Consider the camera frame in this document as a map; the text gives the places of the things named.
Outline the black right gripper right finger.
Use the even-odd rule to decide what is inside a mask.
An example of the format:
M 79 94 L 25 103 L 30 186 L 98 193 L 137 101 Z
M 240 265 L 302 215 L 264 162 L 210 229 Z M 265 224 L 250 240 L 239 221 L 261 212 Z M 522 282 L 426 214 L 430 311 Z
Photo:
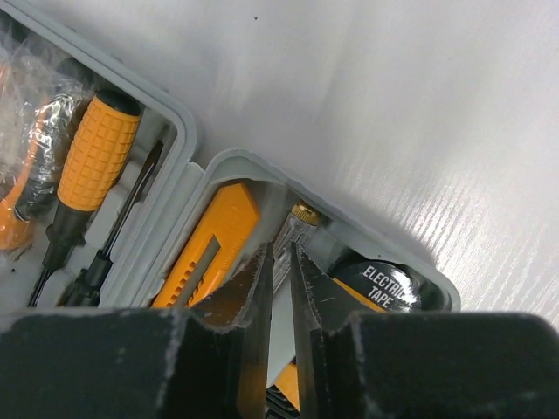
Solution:
M 555 418 L 558 333 L 526 313 L 377 313 L 291 248 L 304 418 Z

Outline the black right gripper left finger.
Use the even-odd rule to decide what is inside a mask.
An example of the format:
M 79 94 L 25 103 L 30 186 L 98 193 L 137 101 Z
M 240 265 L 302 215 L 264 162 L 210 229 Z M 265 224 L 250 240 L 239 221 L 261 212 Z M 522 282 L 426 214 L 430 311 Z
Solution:
M 191 308 L 1 318 L 4 418 L 261 418 L 273 251 Z

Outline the orange black utility knife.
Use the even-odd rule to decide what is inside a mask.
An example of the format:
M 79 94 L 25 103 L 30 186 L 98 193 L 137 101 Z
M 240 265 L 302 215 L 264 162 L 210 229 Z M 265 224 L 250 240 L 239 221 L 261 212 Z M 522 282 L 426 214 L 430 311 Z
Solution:
M 244 183 L 219 188 L 152 306 L 193 306 L 214 292 L 258 222 L 258 205 Z

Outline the grey plastic tool case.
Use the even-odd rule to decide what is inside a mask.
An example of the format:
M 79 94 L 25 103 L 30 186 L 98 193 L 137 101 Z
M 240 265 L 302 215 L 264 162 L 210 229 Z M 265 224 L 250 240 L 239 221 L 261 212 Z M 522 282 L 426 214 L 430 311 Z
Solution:
M 217 186 L 233 181 L 265 184 L 262 195 L 264 218 L 241 251 L 252 258 L 255 251 L 273 237 L 275 224 L 296 197 L 313 204 L 327 218 L 323 231 L 307 247 L 308 256 L 321 269 L 335 260 L 338 248 L 346 244 L 363 255 L 401 264 L 438 290 L 440 308 L 458 311 L 461 299 L 454 284 L 434 267 L 393 244 L 376 230 L 345 216 L 337 205 L 327 203 L 293 177 L 254 153 L 231 148 L 218 154 L 207 168 L 193 161 L 197 130 L 191 114 L 162 89 L 129 71 L 114 58 L 90 45 L 72 29 L 41 16 L 26 1 L 4 1 L 2 12 L 88 66 L 101 77 L 135 96 L 176 127 L 176 139 L 155 179 L 147 201 L 133 213 L 117 244 L 113 271 L 102 290 L 101 309 L 148 308 L 162 284 L 162 275 L 177 255 L 180 244 L 194 230 L 202 207 Z M 291 287 L 284 282 L 272 291 L 272 309 L 266 384 L 293 357 L 293 312 Z

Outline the orange handle thick screwdriver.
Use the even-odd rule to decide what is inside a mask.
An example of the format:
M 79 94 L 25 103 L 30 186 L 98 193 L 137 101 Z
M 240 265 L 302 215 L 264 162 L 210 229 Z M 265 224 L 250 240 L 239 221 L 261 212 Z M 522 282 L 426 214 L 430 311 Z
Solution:
M 58 206 L 45 231 L 49 244 L 28 307 L 37 305 L 49 277 L 83 244 L 86 225 L 121 172 L 140 119 L 139 103 L 125 93 L 100 89 L 90 101 L 66 157 Z

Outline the orange handle pliers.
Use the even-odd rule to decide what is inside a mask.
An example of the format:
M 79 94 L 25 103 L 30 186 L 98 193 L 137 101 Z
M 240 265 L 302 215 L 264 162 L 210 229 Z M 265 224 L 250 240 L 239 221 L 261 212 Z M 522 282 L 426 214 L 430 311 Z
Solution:
M 1 250 L 27 246 L 52 206 L 94 76 L 16 24 L 1 28 Z

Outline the orange hex key holder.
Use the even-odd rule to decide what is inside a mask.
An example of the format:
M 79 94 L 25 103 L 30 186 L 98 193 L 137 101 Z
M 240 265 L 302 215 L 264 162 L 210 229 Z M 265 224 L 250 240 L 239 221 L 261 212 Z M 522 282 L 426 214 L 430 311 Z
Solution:
M 300 418 L 297 364 L 293 358 L 266 390 L 265 418 Z

